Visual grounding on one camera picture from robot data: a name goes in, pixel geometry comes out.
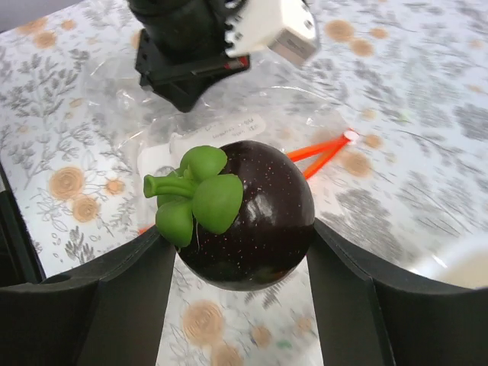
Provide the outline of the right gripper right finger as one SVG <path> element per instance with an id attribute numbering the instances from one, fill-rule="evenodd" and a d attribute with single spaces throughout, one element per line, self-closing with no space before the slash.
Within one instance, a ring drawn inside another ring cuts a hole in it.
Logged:
<path id="1" fill-rule="evenodd" d="M 425 278 L 321 220 L 307 253 L 326 365 L 485 365 L 487 291 Z"/>

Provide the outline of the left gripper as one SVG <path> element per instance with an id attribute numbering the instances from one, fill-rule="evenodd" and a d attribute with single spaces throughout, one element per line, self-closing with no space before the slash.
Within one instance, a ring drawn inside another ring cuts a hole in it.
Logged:
<path id="1" fill-rule="evenodd" d="M 140 85 L 182 113 L 221 79 L 245 72 L 250 55 L 228 56 L 229 19 L 246 1 L 129 1 L 143 25 L 136 58 Z"/>

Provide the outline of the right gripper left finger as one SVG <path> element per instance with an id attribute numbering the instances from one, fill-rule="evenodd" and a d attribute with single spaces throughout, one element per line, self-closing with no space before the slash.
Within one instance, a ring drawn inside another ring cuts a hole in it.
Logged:
<path id="1" fill-rule="evenodd" d="M 1 289 L 3 365 L 154 365 L 175 249 L 151 227 L 39 284 Z"/>

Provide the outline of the fake dark mangosteen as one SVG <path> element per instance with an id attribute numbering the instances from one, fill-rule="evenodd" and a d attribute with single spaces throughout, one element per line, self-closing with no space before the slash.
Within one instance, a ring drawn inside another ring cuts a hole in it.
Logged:
<path id="1" fill-rule="evenodd" d="M 281 151 L 243 140 L 196 146 L 179 167 L 147 175 L 157 230 L 201 279 L 257 291 L 289 275 L 315 236 L 314 203 L 301 171 Z"/>

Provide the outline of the zip bag of fake fruit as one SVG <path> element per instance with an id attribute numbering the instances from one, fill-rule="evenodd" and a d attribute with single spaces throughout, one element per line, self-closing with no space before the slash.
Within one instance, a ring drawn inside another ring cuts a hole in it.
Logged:
<path id="1" fill-rule="evenodd" d="M 84 75 L 88 107 L 133 171 L 136 224 L 152 226 L 154 199 L 143 196 L 145 175 L 166 175 L 194 146 L 240 140 L 266 143 L 283 153 L 340 137 L 348 124 L 328 101 L 285 82 L 286 67 L 261 59 L 250 72 L 210 88 L 188 113 L 141 87 L 129 56 L 92 61 Z"/>

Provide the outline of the white plastic basket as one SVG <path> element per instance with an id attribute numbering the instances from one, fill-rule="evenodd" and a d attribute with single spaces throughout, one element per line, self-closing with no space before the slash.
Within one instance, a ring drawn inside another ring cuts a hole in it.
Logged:
<path id="1" fill-rule="evenodd" d="M 487 234 L 465 236 L 437 254 L 424 255 L 408 270 L 458 287 L 487 288 Z"/>

